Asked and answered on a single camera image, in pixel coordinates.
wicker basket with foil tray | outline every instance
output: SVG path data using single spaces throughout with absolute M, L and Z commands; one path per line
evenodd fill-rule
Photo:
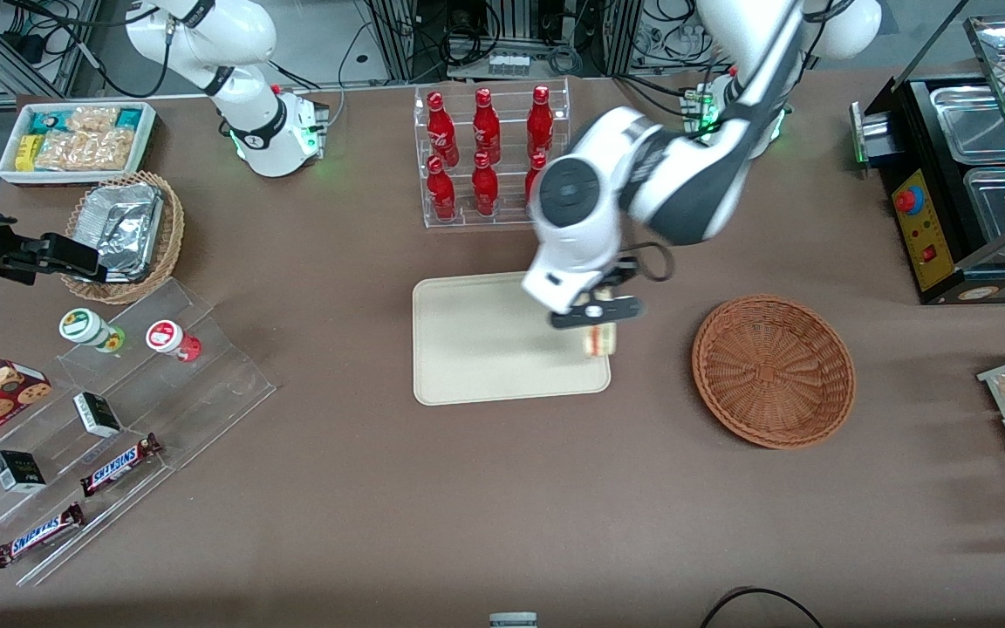
M 68 286 L 72 294 L 81 298 L 107 302 L 109 305 L 127 305 L 135 302 L 147 294 L 152 293 L 173 274 L 173 267 L 176 266 L 176 258 L 181 253 L 181 238 L 184 236 L 184 209 L 181 207 L 181 199 L 176 198 L 173 188 L 160 176 L 153 175 L 152 172 L 136 172 L 134 175 L 119 176 L 111 182 L 102 183 L 105 186 L 129 186 L 132 183 L 148 183 L 159 188 L 165 196 L 161 211 L 161 223 L 157 226 L 157 240 L 151 261 L 150 274 L 142 281 L 133 283 L 91 283 L 86 281 L 76 281 L 69 277 L 61 277 L 64 285 Z M 83 207 L 84 195 L 78 203 L 76 210 L 72 211 L 68 219 L 68 226 L 64 228 L 64 234 L 72 237 L 76 231 L 76 220 L 79 220 L 80 210 Z
M 743 438 L 774 449 L 820 444 L 855 400 L 848 348 L 801 303 L 752 294 L 719 306 L 692 343 L 705 404 Z

yellow control panel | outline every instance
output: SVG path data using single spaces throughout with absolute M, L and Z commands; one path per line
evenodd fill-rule
M 945 232 L 929 198 L 922 171 L 915 172 L 889 198 L 894 203 L 897 223 L 902 227 L 906 250 L 918 285 L 927 290 L 953 274 L 953 254 L 945 241 Z

red emergency stop button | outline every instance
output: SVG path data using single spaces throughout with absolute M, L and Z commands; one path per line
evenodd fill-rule
M 903 190 L 898 192 L 897 196 L 894 196 L 894 209 L 901 211 L 902 214 L 907 214 L 912 209 L 914 209 L 915 204 L 918 203 L 917 195 L 910 190 Z

snickers bar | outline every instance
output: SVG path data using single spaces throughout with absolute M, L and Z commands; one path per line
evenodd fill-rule
M 141 461 L 146 460 L 157 452 L 161 451 L 161 445 L 151 432 L 147 437 L 137 441 L 127 452 L 123 452 L 115 460 L 99 467 L 99 470 L 80 479 L 80 486 L 83 487 L 83 496 L 95 495 L 104 486 L 115 484 L 116 480 L 127 474 L 129 470 L 135 468 Z
M 68 505 L 68 509 L 64 512 L 60 512 L 59 515 L 30 530 L 30 532 L 25 533 L 24 537 L 15 539 L 13 544 L 0 546 L 0 569 L 12 564 L 21 554 L 44 544 L 45 541 L 52 539 L 57 534 L 63 533 L 64 530 L 82 528 L 83 524 L 83 510 L 80 509 L 79 504 L 72 501 L 72 504 Z

aluminum foil container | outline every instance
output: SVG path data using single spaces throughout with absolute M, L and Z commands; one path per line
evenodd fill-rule
M 150 274 L 165 194 L 148 183 L 104 187 L 83 200 L 72 239 L 99 251 L 108 282 Z

